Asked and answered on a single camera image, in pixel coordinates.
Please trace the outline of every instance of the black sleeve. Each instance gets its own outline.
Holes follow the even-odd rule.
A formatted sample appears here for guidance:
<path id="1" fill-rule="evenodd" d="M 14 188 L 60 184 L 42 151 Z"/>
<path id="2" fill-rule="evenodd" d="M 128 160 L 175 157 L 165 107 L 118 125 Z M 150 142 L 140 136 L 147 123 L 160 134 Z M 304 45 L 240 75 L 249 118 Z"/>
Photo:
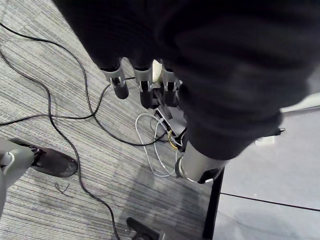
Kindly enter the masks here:
<path id="1" fill-rule="evenodd" d="M 174 38 L 188 139 L 214 159 L 232 159 L 274 132 L 280 108 L 307 95 L 319 60 L 319 5 L 258 2 L 227 7 Z"/>
<path id="2" fill-rule="evenodd" d="M 53 1 L 100 69 L 136 49 L 170 61 L 188 139 L 217 160 L 275 131 L 319 61 L 320 6 L 310 1 Z"/>

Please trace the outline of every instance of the striped carpet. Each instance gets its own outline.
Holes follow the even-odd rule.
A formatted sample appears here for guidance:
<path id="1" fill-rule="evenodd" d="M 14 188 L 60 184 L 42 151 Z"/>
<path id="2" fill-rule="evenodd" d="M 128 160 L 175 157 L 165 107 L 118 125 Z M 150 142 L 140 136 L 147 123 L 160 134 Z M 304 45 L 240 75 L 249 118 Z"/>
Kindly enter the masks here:
<path id="1" fill-rule="evenodd" d="M 23 34 L 54 40 L 70 49 L 83 63 L 90 100 L 95 107 L 106 86 L 103 74 L 49 0 L 0 0 L 0 21 Z M 52 113 L 89 115 L 84 79 L 76 61 L 64 50 L 35 42 L 0 29 L 0 47 L 21 71 L 45 83 L 52 94 Z M 124 62 L 127 77 L 133 71 Z M 136 117 L 146 110 L 140 105 L 134 80 L 128 82 L 130 96 L 119 100 L 107 90 L 98 119 L 115 135 L 137 143 Z M 46 113 L 46 92 L 21 77 L 0 60 L 0 122 Z M 58 128 L 75 144 L 82 162 L 85 186 L 109 203 L 121 239 L 128 240 L 127 217 L 134 217 L 158 230 L 161 223 L 191 239 L 201 236 L 209 202 L 210 186 L 174 177 L 155 177 L 142 147 L 123 144 L 101 130 L 94 120 L 55 120 Z M 145 142 L 152 139 L 150 119 L 139 124 Z M 21 138 L 74 156 L 72 148 L 52 128 L 46 117 L 0 127 L 1 138 Z M 175 152 L 159 143 L 160 156 L 173 166 Z M 151 162 L 160 169 L 153 146 L 147 147 Z M 65 195 L 55 188 L 58 183 Z M 110 213 L 85 194 L 78 176 L 60 179 L 30 169 L 9 190 L 0 221 L 2 240 L 112 240 Z"/>

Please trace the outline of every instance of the white cable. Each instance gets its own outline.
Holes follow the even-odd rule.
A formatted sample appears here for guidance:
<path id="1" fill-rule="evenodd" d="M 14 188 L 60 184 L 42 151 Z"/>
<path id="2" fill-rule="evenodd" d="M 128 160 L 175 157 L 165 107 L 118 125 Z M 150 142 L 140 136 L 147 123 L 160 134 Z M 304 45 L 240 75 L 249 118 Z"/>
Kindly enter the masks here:
<path id="1" fill-rule="evenodd" d="M 156 139 L 156 137 L 157 137 L 157 132 L 158 132 L 158 126 L 159 126 L 159 124 L 160 124 L 160 122 L 158 122 L 158 123 L 156 124 L 156 126 L 155 126 L 154 139 Z M 170 171 L 166 168 L 166 166 L 164 165 L 164 163 L 161 161 L 161 158 L 160 158 L 160 156 L 159 156 L 159 154 L 158 154 L 156 142 L 153 144 L 153 146 L 154 146 L 155 154 L 156 154 L 156 156 L 157 156 L 157 158 L 158 158 L 161 166 L 164 168 L 164 170 L 165 170 L 169 175 L 174 176 L 174 175 L 175 175 L 174 173 L 176 172 L 175 169 L 173 169 L 173 171 L 170 172 Z"/>
<path id="2" fill-rule="evenodd" d="M 144 144 L 142 138 L 141 138 L 141 135 L 139 133 L 139 130 L 138 130 L 138 121 L 141 117 L 143 116 L 146 116 L 146 117 L 151 117 L 153 119 L 155 119 L 162 127 L 163 129 L 167 129 L 165 127 L 165 125 L 163 124 L 163 119 L 158 119 L 157 117 L 153 116 L 152 114 L 149 114 L 149 113 L 141 113 L 135 120 L 135 131 L 136 131 L 136 134 L 138 135 L 139 139 L 140 139 L 140 142 L 142 144 Z M 148 160 L 149 162 L 149 166 L 150 166 L 150 169 L 151 171 L 153 172 L 154 175 L 160 177 L 160 178 L 166 178 L 166 177 L 169 177 L 170 174 L 165 174 L 163 172 L 160 172 L 159 170 L 157 170 L 160 174 L 156 173 L 156 171 L 154 170 L 154 168 L 152 167 L 152 164 L 151 164 L 151 161 L 150 161 L 150 158 L 148 156 L 148 152 L 147 152 L 147 149 L 146 149 L 146 146 L 143 146 L 143 149 L 144 149 L 144 152 L 145 152 L 145 155 L 146 155 L 146 159 Z"/>
<path id="3" fill-rule="evenodd" d="M 171 141 L 175 144 L 175 145 L 178 145 L 179 147 L 182 147 L 182 144 L 178 143 L 174 137 L 172 137 L 172 135 L 170 135 L 170 139 Z"/>

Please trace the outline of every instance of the robotic hand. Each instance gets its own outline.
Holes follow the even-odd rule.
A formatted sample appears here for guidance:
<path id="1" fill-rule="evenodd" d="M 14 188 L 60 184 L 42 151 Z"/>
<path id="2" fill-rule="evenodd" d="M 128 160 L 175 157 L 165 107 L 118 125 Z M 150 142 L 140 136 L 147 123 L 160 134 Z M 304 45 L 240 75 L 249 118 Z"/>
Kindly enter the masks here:
<path id="1" fill-rule="evenodd" d="M 179 108 L 179 87 L 181 81 L 175 76 L 169 65 L 163 62 L 160 87 L 153 86 L 153 68 L 151 62 L 139 65 L 130 61 L 133 67 L 136 83 L 140 91 L 140 101 L 145 108 L 157 108 L 156 114 L 165 119 L 168 131 L 172 131 L 177 139 L 182 134 L 188 136 L 187 120 Z M 106 79 L 113 85 L 114 93 L 119 99 L 126 99 L 129 91 L 123 72 L 121 61 L 113 64 L 110 71 L 103 69 Z M 215 160 L 199 152 L 188 140 L 184 140 L 179 149 L 184 152 L 175 165 L 177 177 L 184 178 L 200 184 L 206 180 L 218 177 L 229 160 Z"/>

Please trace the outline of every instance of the electrical cord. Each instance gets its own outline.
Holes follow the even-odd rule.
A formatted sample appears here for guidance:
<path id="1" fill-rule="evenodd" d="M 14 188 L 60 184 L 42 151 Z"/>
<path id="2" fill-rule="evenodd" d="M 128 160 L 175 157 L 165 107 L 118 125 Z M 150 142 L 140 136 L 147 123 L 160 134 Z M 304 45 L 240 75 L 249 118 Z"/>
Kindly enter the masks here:
<path id="1" fill-rule="evenodd" d="M 262 203 L 273 204 L 273 205 L 280 205 L 280 206 L 285 206 L 285 207 L 290 207 L 290 208 L 295 208 L 295 209 L 303 209 L 303 210 L 309 210 L 309 211 L 314 211 L 314 212 L 320 212 L 320 209 L 318 209 L 318 208 L 297 206 L 297 205 L 285 204 L 285 203 L 276 202 L 276 201 L 266 201 L 266 200 L 262 200 L 262 199 L 257 199 L 257 198 L 247 197 L 247 196 L 240 196 L 240 195 L 235 195 L 235 194 L 230 194 L 230 193 L 225 193 L 225 192 L 220 192 L 220 194 L 234 197 L 234 198 L 239 198 L 239 199 L 247 199 L 247 200 L 251 200 L 251 201 L 262 202 Z"/>
<path id="2" fill-rule="evenodd" d="M 84 77 L 84 82 L 85 82 L 85 93 L 86 93 L 86 99 L 87 99 L 87 103 L 88 103 L 88 106 L 89 106 L 89 109 L 90 109 L 90 112 L 91 112 L 91 115 L 88 116 L 89 117 L 94 117 L 96 122 L 102 126 L 98 119 L 96 118 L 96 112 L 92 110 L 92 107 L 91 107 L 91 104 L 90 104 L 90 100 L 89 100 L 89 94 L 88 94 L 88 84 L 87 84 L 87 75 L 86 75 L 86 71 L 82 65 L 82 63 L 79 61 L 79 59 L 71 52 L 69 51 L 67 48 L 65 48 L 64 46 L 60 45 L 59 43 L 56 43 L 54 41 L 51 41 L 51 40 L 47 40 L 47 39 L 42 39 L 42 38 L 37 38 L 37 37 L 32 37 L 32 36 L 27 36 L 27 35 L 23 35 L 23 34 L 20 34 L 16 31 L 13 31 L 11 30 L 10 28 L 6 27 L 5 25 L 3 25 L 1 22 L 0 22 L 0 26 L 5 28 L 6 30 L 10 31 L 11 33 L 13 34 L 16 34 L 18 36 L 21 36 L 23 38 L 27 38 L 27 39 L 31 39 L 31 40 L 34 40 L 34 41 L 39 41 L 39 42 L 45 42 L 45 43 L 51 43 L 51 44 L 54 44 L 62 49 L 64 49 L 66 52 L 68 52 L 79 64 L 81 70 L 82 70 L 82 73 L 83 73 L 83 77 Z M 76 158 L 76 161 L 77 161 L 77 164 L 78 164 L 78 181 L 79 181 L 79 184 L 82 188 L 82 190 L 87 193 L 91 198 L 95 199 L 96 201 L 102 203 L 103 205 L 105 205 L 109 212 L 110 212 L 110 216 L 111 216 L 111 221 L 112 221 L 112 227 L 113 227 L 113 232 L 114 232 L 114 235 L 116 237 L 117 240 L 121 240 L 119 235 L 118 235 L 118 232 L 117 232 L 117 228 L 116 228 L 116 222 L 115 222 L 115 217 L 114 217 L 114 213 L 111 209 L 111 207 L 105 202 L 103 201 L 102 199 L 100 199 L 99 197 L 93 195 L 91 192 L 89 192 L 86 187 L 84 186 L 83 182 L 82 182 L 82 172 L 81 172 L 81 162 L 80 162 L 80 157 L 79 157 L 79 154 L 78 154 L 78 151 L 75 147 L 75 145 L 57 128 L 54 120 L 53 120 L 53 115 L 52 115 L 52 112 L 51 112 L 51 94 L 50 94 L 50 91 L 48 89 L 48 87 L 42 83 L 41 81 L 31 77 L 31 76 L 28 76 L 27 74 L 23 73 L 22 71 L 18 70 L 15 66 L 13 66 L 8 60 L 7 58 L 5 57 L 5 55 L 2 53 L 1 49 L 0 49 L 0 55 L 2 57 L 2 59 L 4 60 L 4 62 L 11 68 L 13 69 L 15 72 L 17 72 L 18 74 L 20 74 L 21 76 L 25 77 L 26 79 L 34 82 L 35 84 L 38 84 L 40 85 L 45 91 L 46 91 L 46 94 L 47 94 L 47 107 L 48 107 L 48 118 L 49 118 L 49 121 L 51 123 L 51 125 L 53 126 L 53 128 L 57 131 L 57 133 L 72 147 L 73 151 L 74 151 L 74 154 L 75 154 L 75 158 Z M 103 96 L 104 92 L 107 90 L 107 88 L 109 87 L 107 86 L 103 91 L 102 91 L 102 94 L 101 96 Z M 31 118 L 35 118 L 36 115 L 33 115 L 33 116 L 29 116 L 29 117 L 25 117 L 25 118 L 22 118 L 22 119 L 18 119 L 18 121 L 11 121 L 11 123 L 6 123 L 6 125 L 9 125 L 9 124 L 13 124 L 13 123 L 17 123 L 17 122 L 21 122 L 21 121 L 24 121 L 24 120 L 27 120 L 27 119 L 31 119 Z M 78 119 L 78 118 L 74 118 L 74 117 L 65 117 L 65 116 L 58 116 L 58 117 L 62 117 L 62 118 L 68 118 L 68 119 Z M 155 143 L 157 141 L 154 140 L 153 142 L 150 142 L 150 143 L 147 143 L 147 144 L 134 144 L 134 143 L 130 143 L 130 142 L 127 142 L 127 141 L 124 141 L 124 140 L 121 140 L 119 138 L 116 137 L 117 140 L 123 142 L 123 143 L 128 143 L 130 145 L 133 145 L 133 146 L 147 146 L 147 145 L 151 145 L 153 143 Z"/>
<path id="3" fill-rule="evenodd" d="M 40 85 L 45 91 L 46 91 L 46 94 L 47 94 L 47 99 L 48 99 L 48 102 L 47 102 L 47 105 L 48 105 L 48 117 L 49 117 L 49 120 L 50 120 L 50 123 L 51 125 L 53 126 L 53 128 L 58 132 L 58 134 L 66 141 L 68 142 L 68 144 L 72 147 L 73 151 L 74 151 L 74 154 L 75 154 L 75 157 L 76 157 L 76 161 L 77 161 L 77 164 L 78 164 L 78 181 L 79 181 L 79 184 L 82 188 L 82 190 L 84 192 L 86 192 L 91 198 L 97 200 L 98 202 L 102 203 L 103 205 L 105 205 L 109 212 L 110 212 L 110 215 L 111 215 L 111 221 L 112 221 L 112 227 L 113 227 L 113 232 L 114 232 L 114 235 L 116 236 L 117 240 L 120 240 L 120 237 L 118 235 L 118 232 L 117 232 L 117 228 L 116 228 L 116 223 L 115 223 L 115 217 L 114 217 L 114 213 L 111 209 L 111 207 L 105 202 L 103 201 L 102 199 L 100 199 L 99 197 L 93 195 L 91 192 L 89 192 L 86 187 L 84 186 L 83 182 L 82 182 L 82 175 L 81 175 L 81 162 L 80 162 L 80 157 L 79 157 L 79 154 L 78 154 L 78 151 L 75 147 L 75 145 L 57 128 L 54 120 L 53 120 L 53 117 L 52 117 L 52 113 L 51 113 L 51 94 L 50 94 L 50 91 L 49 89 L 47 88 L 47 86 L 45 84 L 43 84 L 41 81 L 31 77 L 31 76 L 28 76 L 26 75 L 25 73 L 23 73 L 22 71 L 18 70 L 15 66 L 13 66 L 7 59 L 6 57 L 3 55 L 2 51 L 0 50 L 0 55 L 2 57 L 2 59 L 5 61 L 5 63 L 11 68 L 13 69 L 14 71 L 16 71 L 18 74 L 20 74 L 21 76 L 25 77 L 26 79 L 29 79 L 30 81 L 34 82 L 35 84 L 38 84 Z"/>
<path id="4" fill-rule="evenodd" d="M 141 135 L 140 135 L 140 133 L 139 133 L 139 130 L 138 130 L 138 122 L 139 122 L 139 119 L 140 119 L 141 117 L 150 117 L 150 118 L 153 118 L 153 119 L 155 119 L 155 120 L 157 121 L 156 131 L 155 131 L 155 133 L 154 133 L 155 136 L 156 136 L 156 134 L 157 134 L 158 125 L 161 125 L 161 127 L 162 127 L 164 130 L 167 129 L 166 126 L 163 124 L 163 121 L 164 121 L 163 118 L 162 118 L 162 119 L 158 119 L 156 116 L 154 116 L 154 115 L 152 115 L 152 114 L 150 114 L 150 113 L 141 113 L 140 115 L 138 115 L 138 117 L 137 117 L 136 120 L 135 120 L 135 131 L 136 131 L 136 134 L 138 135 L 138 138 L 140 139 L 140 142 L 141 142 L 142 144 L 144 143 L 144 141 L 142 140 L 142 137 L 141 137 Z M 165 165 L 164 165 L 163 162 L 161 161 L 161 159 L 160 159 L 160 157 L 159 157 L 159 155 L 158 155 L 157 149 L 155 148 L 155 151 L 156 151 L 156 155 L 157 155 L 157 157 L 158 157 L 158 160 L 159 160 L 160 164 L 162 165 L 162 167 L 166 170 L 166 172 L 168 172 L 168 174 L 165 174 L 165 173 L 163 173 L 163 172 L 160 172 L 159 170 L 155 170 L 154 167 L 153 167 L 152 164 L 151 164 L 151 160 L 150 160 L 150 158 L 149 158 L 148 151 L 147 151 L 146 147 L 143 146 L 143 149 L 144 149 L 144 153 L 145 153 L 146 159 L 148 160 L 150 169 L 151 169 L 151 171 L 153 172 L 153 174 L 156 175 L 157 177 L 160 177 L 160 178 L 169 177 L 171 174 L 170 174 L 170 172 L 168 172 L 167 168 L 165 167 Z"/>
<path id="5" fill-rule="evenodd" d="M 109 130 L 107 130 L 100 122 L 99 120 L 97 119 L 96 115 L 94 114 L 94 111 L 92 109 L 92 106 L 91 106 L 91 103 L 90 103 L 90 99 L 89 99 L 89 93 L 88 93 L 88 80 L 87 80 L 87 74 L 86 74 L 86 70 L 84 68 L 84 66 L 82 65 L 82 63 L 80 62 L 80 60 L 70 51 L 68 50 L 66 47 L 62 46 L 61 44 L 57 43 L 57 42 L 54 42 L 54 41 L 51 41 L 51 40 L 48 40 L 48 39 L 43 39 L 43 38 L 38 38 L 38 37 L 33 37 L 33 36 L 28 36 L 28 35 L 24 35 L 24 34 L 21 34 L 19 32 L 16 32 L 12 29 L 10 29 L 9 27 L 5 26 L 2 22 L 0 22 L 0 26 L 3 27 L 4 29 L 8 30 L 9 32 L 15 34 L 15 35 L 18 35 L 20 37 L 23 37 L 23 38 L 26 38 L 26 39 L 31 39 L 31 40 L 34 40 L 34 41 L 38 41 L 38 42 L 44 42 L 44 43 L 50 43 L 50 44 L 53 44 L 53 45 L 56 45 L 58 46 L 59 48 L 65 50 L 67 53 L 69 53 L 78 63 L 78 65 L 80 66 L 81 68 L 81 71 L 82 71 L 82 74 L 83 74 L 83 78 L 84 78 L 84 88 L 85 88 L 85 96 L 86 96 L 86 101 L 87 101 L 87 104 L 88 104 L 88 107 L 89 107 L 89 110 L 90 110 L 90 113 L 93 117 L 93 119 L 96 121 L 96 123 L 101 127 L 102 130 L 104 130 L 108 135 L 110 135 L 112 138 L 118 140 L 119 142 L 122 142 L 124 144 L 128 144 L 128 145 L 131 145 L 131 146 L 137 146 L 137 147 L 142 147 L 142 146 L 148 146 L 148 145 L 152 145 L 154 143 L 156 143 L 157 141 L 159 141 L 161 138 L 163 138 L 164 135 L 158 137 L 157 139 L 155 139 L 154 141 L 152 142 L 149 142 L 149 143 L 144 143 L 144 144 L 139 144 L 139 143 L 133 143 L 133 142 L 129 142 L 129 141 L 126 141 L 126 140 L 123 140 L 119 137 L 117 137 L 116 135 L 114 135 L 113 133 L 111 133 Z"/>
<path id="6" fill-rule="evenodd" d="M 2 51 L 0 50 L 0 55 L 3 59 L 5 59 L 6 57 L 3 55 Z M 106 90 L 110 87 L 110 84 L 107 85 L 104 90 L 102 91 L 101 95 L 100 95 L 100 98 L 99 98 L 99 101 L 98 101 L 98 104 L 93 112 L 93 114 L 90 114 L 88 116 L 79 116 L 79 117 L 76 117 L 76 116 L 60 116 L 60 115 L 51 115 L 53 118 L 60 118 L 60 119 L 73 119 L 73 120 L 82 120 L 82 119 L 88 119 L 88 118 L 91 118 L 93 115 L 95 115 L 98 110 L 99 110 L 99 107 L 100 107 L 100 104 L 101 104 L 101 101 L 104 97 L 104 94 L 106 92 Z M 29 120 L 29 119 L 33 119 L 33 118 L 38 118 L 38 117 L 49 117 L 48 114 L 36 114 L 36 115 L 31 115 L 31 116 L 25 116 L 25 117 L 22 117 L 22 118 L 18 118 L 16 120 L 12 120 L 12 121 L 6 121 L 6 122 L 0 122 L 0 127 L 1 126 L 7 126 L 7 125 L 11 125 L 11 124 L 15 124 L 15 123 L 18 123 L 18 122 L 22 122 L 22 121 L 25 121 L 25 120 Z"/>
<path id="7" fill-rule="evenodd" d="M 158 126 L 159 126 L 159 122 L 156 124 L 156 126 L 155 126 L 155 131 L 154 131 L 154 138 L 156 138 L 156 136 L 157 136 L 157 132 L 158 132 Z M 159 153 L 158 153 L 158 150 L 157 150 L 157 143 L 155 142 L 154 144 L 153 144 L 153 146 L 154 146 L 154 151 L 155 151 L 155 154 L 156 154 L 156 157 L 158 158 L 158 161 L 160 162 L 160 164 L 161 164 L 161 166 L 164 168 L 164 170 L 169 174 L 169 175 L 171 175 L 171 176 L 174 176 L 175 175 L 175 168 L 173 168 L 173 171 L 169 171 L 168 169 L 167 169 L 167 167 L 165 166 L 165 164 L 162 162 L 162 160 L 161 160 L 161 158 L 160 158 L 160 156 L 159 156 Z"/>

